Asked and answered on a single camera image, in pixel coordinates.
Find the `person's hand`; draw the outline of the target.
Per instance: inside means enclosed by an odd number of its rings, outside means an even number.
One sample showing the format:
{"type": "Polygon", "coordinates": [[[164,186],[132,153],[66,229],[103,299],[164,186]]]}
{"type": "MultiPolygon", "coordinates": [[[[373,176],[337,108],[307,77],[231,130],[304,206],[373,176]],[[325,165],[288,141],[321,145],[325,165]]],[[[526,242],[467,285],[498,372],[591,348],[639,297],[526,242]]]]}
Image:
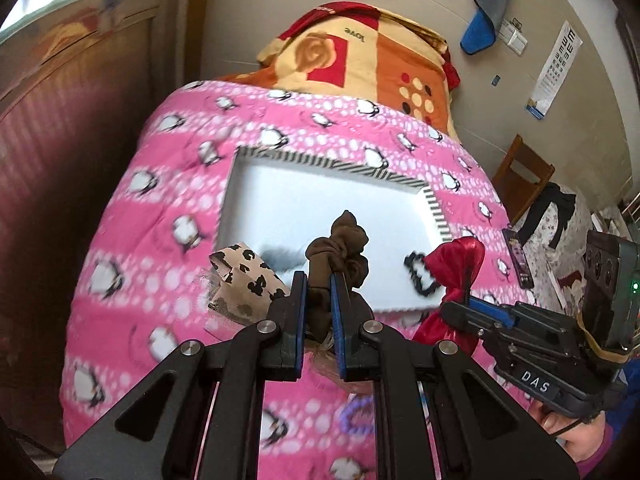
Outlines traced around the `person's hand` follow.
{"type": "Polygon", "coordinates": [[[605,412],[600,412],[591,422],[581,422],[552,412],[541,402],[533,400],[528,414],[548,434],[558,434],[564,442],[564,450],[575,463],[600,458],[611,445],[611,431],[606,423],[605,412]]]}

